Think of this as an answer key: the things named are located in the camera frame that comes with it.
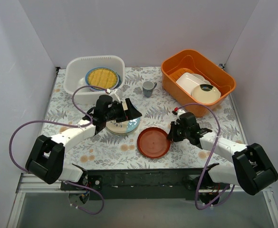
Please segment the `red-brown plastic plate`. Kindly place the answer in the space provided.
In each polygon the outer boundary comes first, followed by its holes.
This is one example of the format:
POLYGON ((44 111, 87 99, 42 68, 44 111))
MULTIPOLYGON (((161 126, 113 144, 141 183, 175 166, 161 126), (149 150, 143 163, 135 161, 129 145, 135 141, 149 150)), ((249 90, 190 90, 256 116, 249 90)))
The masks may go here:
POLYGON ((137 138, 138 151, 150 159, 163 157, 171 146, 168 134, 161 128, 149 127, 140 132, 137 138))

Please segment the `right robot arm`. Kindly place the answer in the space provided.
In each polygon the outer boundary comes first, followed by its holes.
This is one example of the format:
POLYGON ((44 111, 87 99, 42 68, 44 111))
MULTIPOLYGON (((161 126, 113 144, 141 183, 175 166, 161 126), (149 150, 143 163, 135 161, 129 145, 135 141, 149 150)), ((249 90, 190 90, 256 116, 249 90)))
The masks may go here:
POLYGON ((201 180, 204 187, 212 189, 218 183, 226 183, 240 186, 249 195, 256 195, 278 180, 278 172, 261 145, 245 145, 217 137, 212 130, 201 128, 190 112, 177 110, 173 114, 177 118, 171 122, 168 140, 188 140, 190 144, 213 151, 233 164, 232 167, 209 166, 201 180))

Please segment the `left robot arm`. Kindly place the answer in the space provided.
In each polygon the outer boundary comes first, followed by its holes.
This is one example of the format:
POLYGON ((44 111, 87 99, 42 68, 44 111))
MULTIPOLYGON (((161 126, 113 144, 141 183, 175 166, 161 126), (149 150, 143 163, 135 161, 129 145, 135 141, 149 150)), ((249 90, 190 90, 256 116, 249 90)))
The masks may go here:
POLYGON ((115 101, 109 95, 101 95, 95 107, 88 110, 76 127, 69 127, 50 137, 39 136, 25 167, 47 184, 57 180, 70 181, 77 190, 83 190, 88 184, 84 170, 65 162, 65 153, 85 139, 97 135, 109 121, 121 123, 141 116, 130 99, 115 101))

